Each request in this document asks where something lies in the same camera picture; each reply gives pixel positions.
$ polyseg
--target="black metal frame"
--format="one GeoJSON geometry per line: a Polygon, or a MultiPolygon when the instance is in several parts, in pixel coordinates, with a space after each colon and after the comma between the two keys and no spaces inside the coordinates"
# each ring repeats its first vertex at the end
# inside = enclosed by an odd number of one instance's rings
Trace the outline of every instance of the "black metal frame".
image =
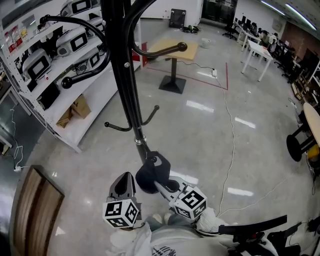
{"type": "Polygon", "coordinates": [[[131,0],[101,1],[102,25],[104,26],[105,35],[108,36],[105,36],[94,25],[79,18],[46,15],[40,19],[42,24],[47,21],[55,21],[82,25],[92,30],[102,41],[106,49],[106,55],[101,65],[94,70],[86,71],[74,77],[65,77],[62,80],[62,86],[70,88],[75,83],[97,75],[111,61],[116,85],[129,127],[122,128],[109,122],[106,122],[104,125],[122,132],[128,132],[133,129],[135,135],[134,141],[142,163],[145,162],[150,152],[142,126],[151,121],[159,106],[156,105],[148,119],[143,121],[137,92],[132,50],[142,56],[158,57],[177,51],[184,52],[188,47],[184,42],[180,42],[176,46],[157,52],[145,52],[135,44],[134,29],[137,22],[142,13],[155,1],[136,0],[133,5],[131,5],[131,0]]]}

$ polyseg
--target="ceiling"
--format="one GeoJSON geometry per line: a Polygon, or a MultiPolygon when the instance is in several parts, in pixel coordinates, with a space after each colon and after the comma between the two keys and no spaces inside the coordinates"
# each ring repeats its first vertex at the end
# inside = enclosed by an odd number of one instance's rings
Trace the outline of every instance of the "ceiling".
{"type": "Polygon", "coordinates": [[[320,0],[264,0],[278,10],[285,13],[285,19],[298,27],[308,31],[320,40],[320,0]],[[289,4],[304,16],[317,31],[310,28],[299,16],[286,7],[289,4]]]}

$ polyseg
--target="pants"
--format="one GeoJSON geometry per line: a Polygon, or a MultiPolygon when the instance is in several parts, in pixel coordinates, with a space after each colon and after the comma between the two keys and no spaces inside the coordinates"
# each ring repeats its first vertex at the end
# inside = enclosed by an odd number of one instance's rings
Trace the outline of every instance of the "pants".
{"type": "MultiPolygon", "coordinates": [[[[145,222],[148,222],[151,231],[155,231],[163,226],[166,226],[166,224],[162,224],[158,222],[155,218],[149,216],[146,218],[145,222]]],[[[170,216],[168,220],[168,226],[178,226],[178,227],[187,227],[187,228],[193,228],[194,224],[191,224],[187,221],[185,217],[182,217],[178,214],[173,214],[170,216]]]]}

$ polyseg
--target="white bucket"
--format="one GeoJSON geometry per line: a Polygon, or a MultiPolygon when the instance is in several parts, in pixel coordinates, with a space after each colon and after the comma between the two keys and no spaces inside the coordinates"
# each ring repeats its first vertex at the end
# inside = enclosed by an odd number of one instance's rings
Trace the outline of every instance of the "white bucket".
{"type": "Polygon", "coordinates": [[[202,47],[203,48],[209,48],[211,43],[211,40],[207,39],[207,38],[202,38],[202,47]]]}

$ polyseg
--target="bottle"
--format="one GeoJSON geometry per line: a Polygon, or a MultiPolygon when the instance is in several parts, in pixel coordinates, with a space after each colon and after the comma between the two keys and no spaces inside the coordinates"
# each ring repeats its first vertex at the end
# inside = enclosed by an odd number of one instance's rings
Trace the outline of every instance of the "bottle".
{"type": "Polygon", "coordinates": [[[22,39],[22,42],[27,40],[28,31],[25,25],[22,25],[22,27],[19,29],[20,37],[22,39]]]}
{"type": "Polygon", "coordinates": [[[15,42],[15,48],[18,48],[18,46],[22,44],[22,39],[18,31],[18,26],[15,26],[12,30],[12,39],[15,42]]]}
{"type": "Polygon", "coordinates": [[[9,52],[12,53],[15,50],[15,42],[12,39],[11,35],[9,35],[9,32],[5,32],[5,43],[9,49],[9,52]]]}

